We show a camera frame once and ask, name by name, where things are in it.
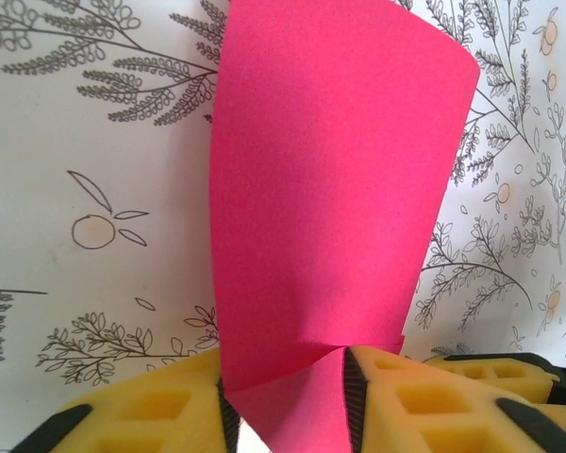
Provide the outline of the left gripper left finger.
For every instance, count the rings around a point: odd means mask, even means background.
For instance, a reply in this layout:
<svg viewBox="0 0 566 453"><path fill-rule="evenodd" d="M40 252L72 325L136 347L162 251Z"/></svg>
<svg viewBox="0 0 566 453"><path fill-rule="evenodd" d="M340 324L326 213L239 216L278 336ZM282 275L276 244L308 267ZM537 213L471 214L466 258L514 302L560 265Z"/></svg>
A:
<svg viewBox="0 0 566 453"><path fill-rule="evenodd" d="M238 441L211 349L79 397L11 453L238 453Z"/></svg>

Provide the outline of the pink square paper sheet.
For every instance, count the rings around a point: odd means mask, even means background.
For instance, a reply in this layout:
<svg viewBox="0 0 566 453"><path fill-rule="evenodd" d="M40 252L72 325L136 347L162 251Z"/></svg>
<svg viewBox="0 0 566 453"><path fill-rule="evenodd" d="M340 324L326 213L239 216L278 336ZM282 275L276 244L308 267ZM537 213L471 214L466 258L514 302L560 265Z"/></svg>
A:
<svg viewBox="0 0 566 453"><path fill-rule="evenodd" d="M343 351L398 352L480 70L392 0L230 0L209 162L225 395L350 453Z"/></svg>

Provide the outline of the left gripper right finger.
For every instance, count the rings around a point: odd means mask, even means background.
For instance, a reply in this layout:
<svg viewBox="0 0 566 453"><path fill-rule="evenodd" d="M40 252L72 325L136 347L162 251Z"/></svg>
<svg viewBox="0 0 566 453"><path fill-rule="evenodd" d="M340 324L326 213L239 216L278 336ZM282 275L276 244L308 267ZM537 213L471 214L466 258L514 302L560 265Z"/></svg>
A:
<svg viewBox="0 0 566 453"><path fill-rule="evenodd" d="M373 347L348 347L352 453L566 453L566 407Z"/></svg>

